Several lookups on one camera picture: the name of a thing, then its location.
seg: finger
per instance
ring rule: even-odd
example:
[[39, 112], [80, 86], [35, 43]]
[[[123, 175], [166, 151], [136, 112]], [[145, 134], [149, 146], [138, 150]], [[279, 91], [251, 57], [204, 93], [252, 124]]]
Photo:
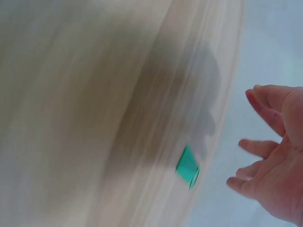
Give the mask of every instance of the finger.
[[254, 110], [259, 114], [259, 116], [280, 136], [284, 136], [285, 127], [282, 119], [282, 114], [276, 110], [270, 109], [265, 105], [261, 104], [256, 96], [255, 91], [250, 89], [245, 92], [246, 97], [254, 108]]
[[247, 180], [247, 181], [251, 180], [252, 178], [255, 177], [255, 175], [261, 168], [263, 162], [264, 161], [258, 161], [250, 166], [238, 169], [238, 171], [236, 172], [237, 178], [240, 178], [242, 180]]
[[253, 190], [251, 188], [251, 181], [231, 177], [226, 181], [226, 184], [237, 193], [240, 193], [248, 198], [254, 198]]
[[240, 140], [239, 146], [247, 152], [261, 158], [268, 158], [279, 144], [274, 141]]
[[278, 112], [282, 112], [282, 106], [286, 97], [294, 91], [293, 87], [275, 86], [267, 85], [260, 86], [256, 85], [254, 87], [254, 92], [257, 100]]

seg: fingernail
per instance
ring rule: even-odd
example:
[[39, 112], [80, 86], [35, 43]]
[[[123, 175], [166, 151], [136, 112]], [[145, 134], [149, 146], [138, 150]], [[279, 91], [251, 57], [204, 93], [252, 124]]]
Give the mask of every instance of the fingernail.
[[240, 140], [240, 141], [239, 141], [238, 145], [239, 145], [240, 147], [243, 147], [243, 146], [245, 146], [245, 145], [247, 144], [247, 142], [248, 142], [248, 140], [243, 139], [243, 140]]
[[254, 90], [256, 90], [256, 89], [260, 89], [261, 87], [262, 87], [261, 85], [256, 84], [256, 85], [254, 86]]

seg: beige surface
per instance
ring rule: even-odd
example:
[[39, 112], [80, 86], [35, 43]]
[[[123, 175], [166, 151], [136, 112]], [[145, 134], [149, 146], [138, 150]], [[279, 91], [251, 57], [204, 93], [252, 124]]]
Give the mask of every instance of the beige surface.
[[0, 226], [180, 226], [236, 69], [242, 0], [1, 0]]

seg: white surface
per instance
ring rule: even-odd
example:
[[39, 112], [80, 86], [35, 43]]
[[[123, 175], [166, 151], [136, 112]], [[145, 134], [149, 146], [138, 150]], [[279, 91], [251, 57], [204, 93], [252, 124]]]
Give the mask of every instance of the white surface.
[[290, 227], [257, 202], [232, 192], [225, 181], [256, 160], [238, 148], [243, 137], [280, 138], [257, 116], [244, 92], [255, 84], [303, 86], [303, 1], [249, 0], [241, 61], [214, 161], [188, 227]]

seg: human hand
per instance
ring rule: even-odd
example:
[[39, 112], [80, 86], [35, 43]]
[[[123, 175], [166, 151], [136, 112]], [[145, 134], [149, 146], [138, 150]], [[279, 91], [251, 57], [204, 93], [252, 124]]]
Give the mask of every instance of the human hand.
[[303, 227], [303, 87], [256, 85], [246, 96], [283, 139], [241, 140], [240, 147], [263, 159], [238, 169], [227, 184], [276, 218]]

